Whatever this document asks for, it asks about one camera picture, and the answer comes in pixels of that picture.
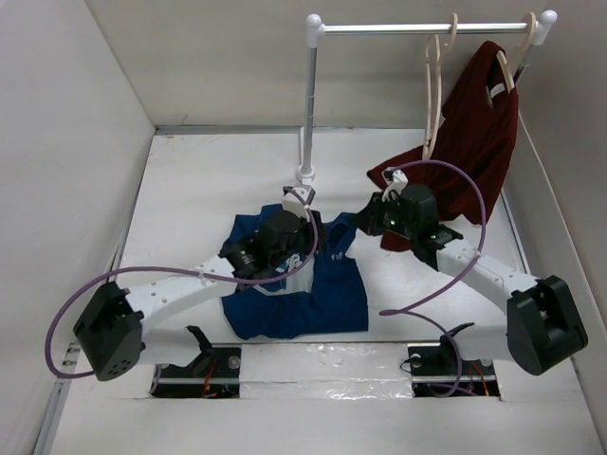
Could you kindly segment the blue printed t-shirt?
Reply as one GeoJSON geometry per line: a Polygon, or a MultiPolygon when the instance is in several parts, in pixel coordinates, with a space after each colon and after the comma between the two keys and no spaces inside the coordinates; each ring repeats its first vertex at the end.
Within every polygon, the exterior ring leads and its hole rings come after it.
{"type": "Polygon", "coordinates": [[[245,287],[222,299],[233,332],[242,339],[364,332],[369,326],[368,303],[356,261],[347,251],[356,239],[354,215],[342,212],[319,227],[320,248],[307,262],[312,233],[303,250],[294,252],[263,279],[275,278],[301,266],[278,282],[245,287]]]}

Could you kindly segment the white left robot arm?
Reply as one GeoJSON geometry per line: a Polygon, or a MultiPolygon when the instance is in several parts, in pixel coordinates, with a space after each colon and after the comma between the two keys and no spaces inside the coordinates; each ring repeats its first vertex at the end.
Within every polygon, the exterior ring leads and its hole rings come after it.
{"type": "Polygon", "coordinates": [[[166,268],[168,278],[131,288],[100,280],[73,327],[92,374],[114,380],[138,363],[173,363],[194,376],[211,366],[197,327],[162,332],[160,324],[207,300],[243,287],[280,282],[277,268],[295,253],[313,258],[321,244],[320,214],[279,208],[250,235],[192,269],[166,268]]]}

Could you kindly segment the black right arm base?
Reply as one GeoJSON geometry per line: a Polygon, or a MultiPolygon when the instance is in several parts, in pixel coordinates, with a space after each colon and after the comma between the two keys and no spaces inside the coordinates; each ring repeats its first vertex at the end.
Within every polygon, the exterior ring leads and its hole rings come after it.
{"type": "Polygon", "coordinates": [[[457,375],[454,348],[445,336],[435,342],[410,343],[399,368],[410,376],[414,398],[442,397],[456,379],[459,383],[451,397],[501,396],[491,360],[463,360],[461,374],[457,375]]]}

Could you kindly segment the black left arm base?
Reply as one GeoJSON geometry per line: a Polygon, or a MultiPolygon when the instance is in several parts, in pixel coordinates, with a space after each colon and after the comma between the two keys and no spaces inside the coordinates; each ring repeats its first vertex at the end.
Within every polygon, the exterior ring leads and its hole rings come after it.
{"type": "Polygon", "coordinates": [[[240,396],[242,346],[212,345],[204,332],[189,325],[198,355],[186,366],[156,365],[150,387],[154,398],[236,399],[240,396]]]}

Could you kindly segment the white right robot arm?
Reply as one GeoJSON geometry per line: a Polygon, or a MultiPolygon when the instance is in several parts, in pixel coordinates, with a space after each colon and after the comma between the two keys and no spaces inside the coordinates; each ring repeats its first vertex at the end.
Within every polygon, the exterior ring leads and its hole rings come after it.
{"type": "Polygon", "coordinates": [[[429,188],[375,192],[354,217],[369,236],[392,233],[435,271],[454,277],[493,303],[505,316],[499,325],[466,322],[441,337],[438,361],[459,373],[472,360],[505,360],[541,375],[588,345],[588,336],[567,283],[518,272],[482,254],[462,234],[439,221],[429,188]]]}

